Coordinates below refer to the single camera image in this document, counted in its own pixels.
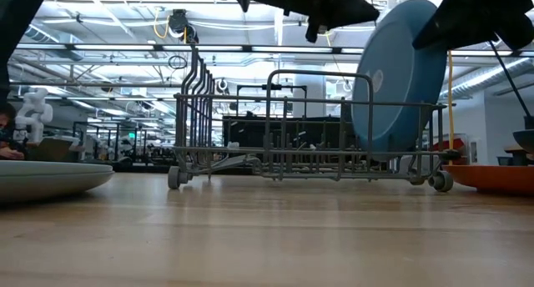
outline white plate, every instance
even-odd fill
[[[0,203],[49,199],[81,193],[106,184],[114,172],[0,176]]]
[[[0,176],[40,174],[95,174],[108,173],[111,171],[113,171],[112,166],[98,164],[0,161]]]

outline white robot figure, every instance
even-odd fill
[[[39,143],[43,139],[44,123],[49,123],[53,118],[53,108],[44,102],[44,97],[48,95],[48,90],[39,88],[35,93],[24,94],[24,105],[18,111],[15,123],[17,129],[13,135],[16,141],[23,141],[28,138],[28,142]],[[31,117],[26,117],[27,113],[35,112]],[[32,132],[28,134],[26,127],[30,125]]]
[[[131,143],[129,136],[123,136],[118,140],[118,153],[123,154],[132,150],[134,146]],[[108,154],[110,157],[115,155],[115,140],[111,141],[111,144],[108,148]]]

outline yellow pole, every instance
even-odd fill
[[[452,53],[449,50],[449,149],[454,149],[454,117],[452,117]]]

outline rack wheel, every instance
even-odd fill
[[[167,178],[167,184],[170,189],[176,190],[180,188],[180,167],[171,166],[169,169],[169,176]]]
[[[409,174],[412,174],[412,175],[414,175],[414,176],[417,175],[417,171],[416,171],[415,169],[410,169],[410,170],[408,171],[408,173],[409,173]],[[423,185],[423,184],[425,183],[425,179],[423,179],[423,178],[409,179],[408,181],[410,182],[410,184],[411,184],[412,186],[421,186],[421,185]]]
[[[428,179],[428,184],[438,192],[449,192],[454,185],[454,179],[446,171],[438,171]]]

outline orange bowl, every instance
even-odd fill
[[[534,167],[447,165],[443,169],[458,184],[479,191],[534,195]]]

